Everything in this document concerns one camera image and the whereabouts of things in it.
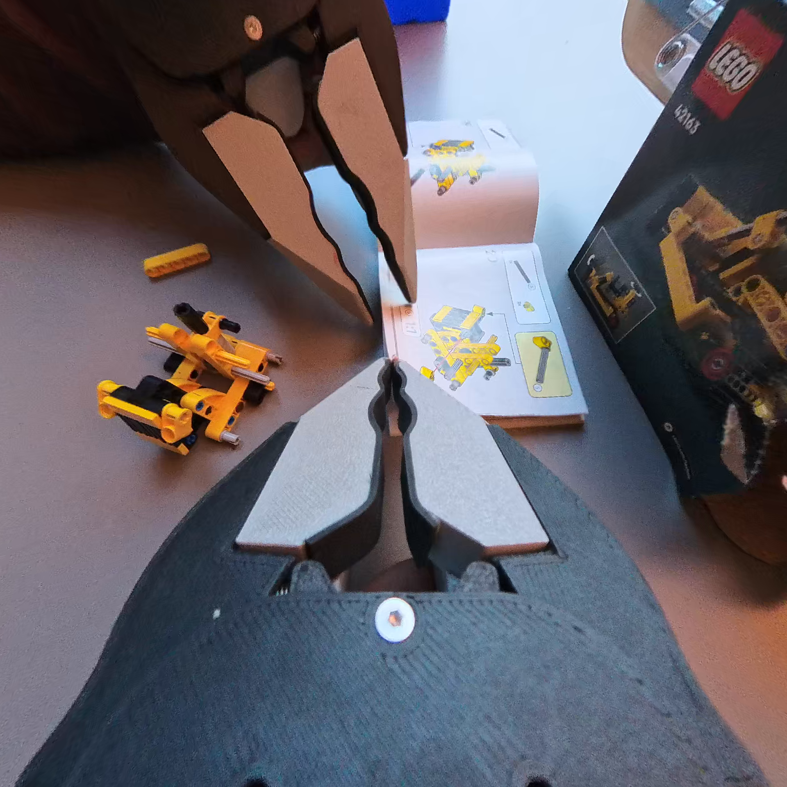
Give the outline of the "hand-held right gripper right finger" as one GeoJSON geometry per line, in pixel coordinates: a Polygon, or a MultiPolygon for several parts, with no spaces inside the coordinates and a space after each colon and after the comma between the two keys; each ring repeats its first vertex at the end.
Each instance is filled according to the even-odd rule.
{"type": "Polygon", "coordinates": [[[416,564],[458,577],[476,561],[545,550],[546,530],[485,420],[403,361],[393,362],[392,393],[416,564]]]}

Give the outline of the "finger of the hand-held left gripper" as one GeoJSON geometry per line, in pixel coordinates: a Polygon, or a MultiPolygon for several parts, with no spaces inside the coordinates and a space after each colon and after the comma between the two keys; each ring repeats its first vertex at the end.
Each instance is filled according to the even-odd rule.
{"type": "Polygon", "coordinates": [[[343,309],[372,325],[364,292],[320,223],[310,186],[280,130],[229,112],[202,133],[261,220],[270,243],[343,309]]]}
{"type": "Polygon", "coordinates": [[[417,262],[405,104],[387,11],[318,11],[325,56],[318,125],[341,176],[362,205],[389,271],[408,302],[417,262]]]}

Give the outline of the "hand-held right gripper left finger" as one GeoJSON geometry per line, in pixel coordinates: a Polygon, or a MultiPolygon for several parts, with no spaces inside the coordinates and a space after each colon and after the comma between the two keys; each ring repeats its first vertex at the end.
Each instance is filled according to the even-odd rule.
{"type": "Polygon", "coordinates": [[[369,554],[382,528],[390,372],[376,360],[298,420],[236,546],[314,560],[332,578],[369,554]]]}

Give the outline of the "lego instruction booklet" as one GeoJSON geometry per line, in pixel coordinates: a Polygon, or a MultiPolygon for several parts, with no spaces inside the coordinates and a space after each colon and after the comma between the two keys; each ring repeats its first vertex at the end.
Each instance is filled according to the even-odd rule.
{"type": "Polygon", "coordinates": [[[504,428],[583,423],[588,409],[535,226],[536,162],[499,120],[408,123],[418,299],[382,257],[387,355],[504,428]]]}

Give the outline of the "yellow lego beam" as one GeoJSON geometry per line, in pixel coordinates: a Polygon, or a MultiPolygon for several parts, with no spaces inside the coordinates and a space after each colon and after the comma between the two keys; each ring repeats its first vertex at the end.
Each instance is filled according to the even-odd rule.
{"type": "Polygon", "coordinates": [[[143,272],[155,280],[208,263],[211,258],[211,252],[204,243],[195,243],[146,258],[143,272]]]}

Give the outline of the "yellow black lego assembly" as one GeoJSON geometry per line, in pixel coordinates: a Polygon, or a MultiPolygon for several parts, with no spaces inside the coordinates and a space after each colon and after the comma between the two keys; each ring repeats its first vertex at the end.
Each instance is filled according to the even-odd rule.
{"type": "Polygon", "coordinates": [[[146,329],[150,344],[169,351],[167,378],[145,376],[136,387],[111,380],[97,384],[99,415],[120,418],[140,438],[186,456],[201,428],[207,438],[237,447],[234,432],[246,405],[258,406],[275,389],[268,374],[282,356],[240,339],[241,327],[226,316],[180,302],[182,323],[146,329]]]}

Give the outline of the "black lego box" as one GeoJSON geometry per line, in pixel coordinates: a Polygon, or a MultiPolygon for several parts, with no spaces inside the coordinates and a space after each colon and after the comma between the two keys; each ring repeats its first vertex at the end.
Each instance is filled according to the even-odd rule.
{"type": "Polygon", "coordinates": [[[785,565],[785,2],[726,2],[569,278],[680,494],[785,565]]]}

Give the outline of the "blue object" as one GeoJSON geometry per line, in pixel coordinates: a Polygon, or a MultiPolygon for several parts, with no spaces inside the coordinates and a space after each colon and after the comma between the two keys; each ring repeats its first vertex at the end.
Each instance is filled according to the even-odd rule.
{"type": "Polygon", "coordinates": [[[434,24],[446,21],[449,0],[386,0],[385,5],[392,25],[434,24]]]}

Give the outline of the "brown round wooden object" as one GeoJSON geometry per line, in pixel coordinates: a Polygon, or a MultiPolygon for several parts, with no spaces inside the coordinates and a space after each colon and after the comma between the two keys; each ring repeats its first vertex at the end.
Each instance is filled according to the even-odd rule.
{"type": "Polygon", "coordinates": [[[668,77],[667,84],[664,84],[655,73],[655,57],[677,29],[664,20],[652,2],[669,1],[628,1],[623,19],[622,51],[630,71],[664,105],[685,73],[675,86],[672,78],[668,77]]]}

